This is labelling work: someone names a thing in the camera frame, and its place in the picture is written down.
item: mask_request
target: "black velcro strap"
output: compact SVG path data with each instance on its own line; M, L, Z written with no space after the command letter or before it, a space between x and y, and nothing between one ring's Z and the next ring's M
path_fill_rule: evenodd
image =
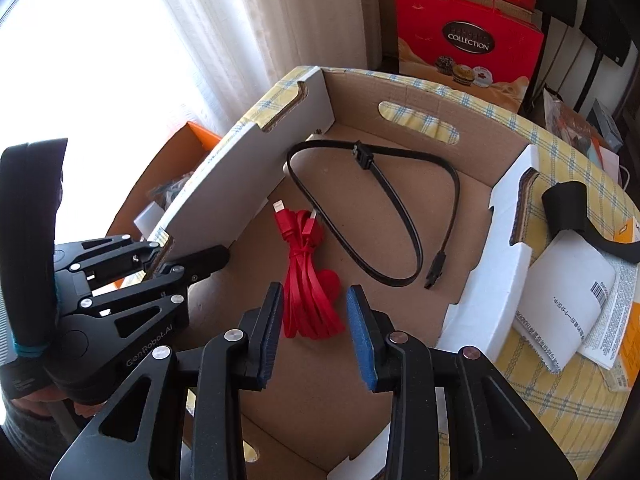
M632 264L640 263L640 242L621 244L604 238L587 216L587 187L577 180L555 184L542 194L551 238L560 231L577 232L593 247Z

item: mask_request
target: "brown cardboard bottom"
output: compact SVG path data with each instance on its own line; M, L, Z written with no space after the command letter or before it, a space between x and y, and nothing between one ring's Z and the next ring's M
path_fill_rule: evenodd
M481 98L515 114L518 113L520 103L527 92L527 86L529 86L528 78L521 76L513 82L495 82L487 88L482 88L474 83L463 85L454 81L452 76L439 72L436 67L416 56L404 40L398 39L398 44L401 74L440 83L454 90Z
M325 137L424 150L444 156L460 172L460 206L447 261L431 290L425 290L424 277L449 222L453 186L445 170L428 162L376 156L422 241L424 266L414 283L392 288L376 282L329 233L314 255L317 269L331 268L342 280L335 308L345 324L346 289L360 284L371 307L388 313L397 329L434 345L448 305L458 302L469 272L480 259L492 218L492 187L527 142L495 121L439 96L364 75L325 73L324 77L335 116ZM460 132L460 142L444 144L384 120L378 104L385 100L448 121ZM348 150L309 150L296 155L292 164L364 259L385 274L411 275L414 251L395 209ZM236 327L244 311L262 303L271 281L284 280L288 247L273 218L272 204L277 200L294 210L309 208L285 177L231 245L228 266L190 290L191 324L181 338L183 347L203 345ZM260 457L247 465L248 473L261 480L323 478L345 457L357 456L380 433L391 408L390 395L370 393L360 379L348 329L329 340L281 338L268 387L259 393L242 392L241 402L248 421L243 428L245 440ZM270 449L276 449L278 456L269 457ZM261 460L269 464L261 465Z

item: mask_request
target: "silver screw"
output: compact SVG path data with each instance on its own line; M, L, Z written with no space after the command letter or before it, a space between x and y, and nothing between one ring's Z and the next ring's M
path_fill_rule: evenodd
M239 328L232 328L225 332L225 339L227 341L240 341L244 337L244 332Z
M154 348L154 351L151 352L151 355L154 359L164 359L165 357L169 357L171 355L171 349L168 346L157 346Z
M467 359L472 359L475 361L481 355L480 351L475 346L465 346L462 349L462 355Z
M404 332L396 330L395 332L392 332L391 334L389 334L389 339L391 340L392 343L401 345L402 343L406 343L407 341L409 341L409 336Z

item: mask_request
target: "barcode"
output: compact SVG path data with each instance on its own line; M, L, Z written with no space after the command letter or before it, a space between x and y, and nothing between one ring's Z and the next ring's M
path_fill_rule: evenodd
M604 302L607 301L607 296L605 295L604 290L602 290L602 287L598 282L593 283L593 286L591 287L591 292L596 297L596 300L598 300L598 303L600 304L600 308L602 308L604 306Z

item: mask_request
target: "human hand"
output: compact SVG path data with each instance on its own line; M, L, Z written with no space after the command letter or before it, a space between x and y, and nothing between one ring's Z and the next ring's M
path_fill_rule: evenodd
M58 402L67 399L67 395L60 390L55 384L50 384L37 392L33 392L20 399L12 399L12 403L17 408L26 412L34 413L39 416L51 416L47 408L47 402ZM78 415L89 418L100 411L102 404L97 406L84 406L74 402L74 409Z

